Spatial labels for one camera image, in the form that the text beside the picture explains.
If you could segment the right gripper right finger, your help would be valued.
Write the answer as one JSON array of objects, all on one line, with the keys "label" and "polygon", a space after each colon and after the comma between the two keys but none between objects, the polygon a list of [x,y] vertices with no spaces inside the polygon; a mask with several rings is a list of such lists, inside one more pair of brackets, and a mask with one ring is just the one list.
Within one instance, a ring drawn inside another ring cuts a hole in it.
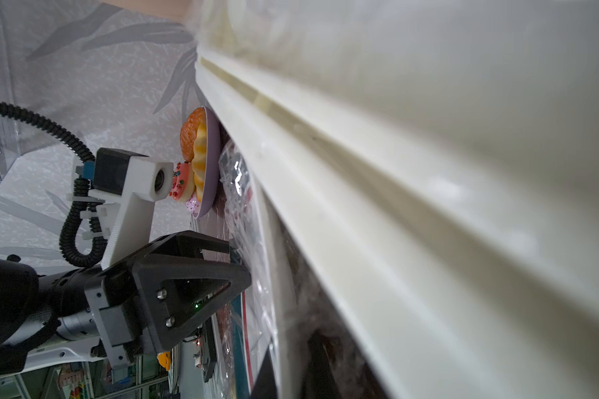
[{"label": "right gripper right finger", "polygon": [[314,332],[308,341],[309,363],[300,398],[379,398],[374,374],[353,344]]}]

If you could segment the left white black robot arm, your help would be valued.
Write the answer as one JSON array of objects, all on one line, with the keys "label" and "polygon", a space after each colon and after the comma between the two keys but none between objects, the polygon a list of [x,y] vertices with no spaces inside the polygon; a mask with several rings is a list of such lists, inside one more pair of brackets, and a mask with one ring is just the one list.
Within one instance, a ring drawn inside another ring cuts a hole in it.
[{"label": "left white black robot arm", "polygon": [[57,342],[94,337],[113,367],[168,352],[251,285],[242,264],[204,258],[227,241],[194,231],[150,239],[155,204],[174,193],[182,166],[131,151],[92,152],[55,121],[0,101],[0,116],[45,131],[81,161],[59,237],[72,266],[41,276],[0,259],[0,377]]}]

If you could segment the white plate green red rim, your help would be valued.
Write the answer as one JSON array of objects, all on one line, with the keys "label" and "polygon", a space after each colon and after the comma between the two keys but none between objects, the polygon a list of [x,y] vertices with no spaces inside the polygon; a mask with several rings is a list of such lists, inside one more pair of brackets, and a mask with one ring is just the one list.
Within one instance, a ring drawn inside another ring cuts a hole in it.
[{"label": "white plate green red rim", "polygon": [[227,223],[236,250],[251,272],[242,295],[242,320],[250,388],[273,383],[267,397],[298,398],[303,354],[293,327],[296,292],[273,205],[249,171],[231,171],[226,184]]}]

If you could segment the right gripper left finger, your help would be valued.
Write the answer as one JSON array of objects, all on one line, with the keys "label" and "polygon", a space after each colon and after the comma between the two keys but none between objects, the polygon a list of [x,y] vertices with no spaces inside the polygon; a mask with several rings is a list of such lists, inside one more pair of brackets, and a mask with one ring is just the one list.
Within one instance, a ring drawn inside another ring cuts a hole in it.
[{"label": "right gripper left finger", "polygon": [[250,399],[277,399],[278,392],[276,387],[276,378],[271,359],[271,352],[268,351],[259,370],[254,387],[251,390]]}]

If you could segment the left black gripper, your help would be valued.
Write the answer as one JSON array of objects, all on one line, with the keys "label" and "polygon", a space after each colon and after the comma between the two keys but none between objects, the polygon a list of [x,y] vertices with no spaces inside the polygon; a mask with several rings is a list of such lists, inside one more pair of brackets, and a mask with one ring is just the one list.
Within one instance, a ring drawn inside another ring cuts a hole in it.
[{"label": "left black gripper", "polygon": [[251,286],[246,266],[208,261],[204,251],[229,254],[230,244],[192,230],[164,235],[139,252],[131,272],[93,267],[41,277],[41,300],[58,315],[58,337],[96,337],[95,354],[114,368],[130,366],[143,353],[173,349]]}]

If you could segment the cream plastic wrap dispenser box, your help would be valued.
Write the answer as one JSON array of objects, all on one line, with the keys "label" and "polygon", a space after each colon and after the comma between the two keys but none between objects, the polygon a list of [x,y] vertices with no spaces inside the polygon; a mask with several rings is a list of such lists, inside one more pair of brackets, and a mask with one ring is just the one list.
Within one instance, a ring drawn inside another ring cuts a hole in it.
[{"label": "cream plastic wrap dispenser box", "polygon": [[599,1],[194,1],[197,82],[395,398],[599,398]]}]

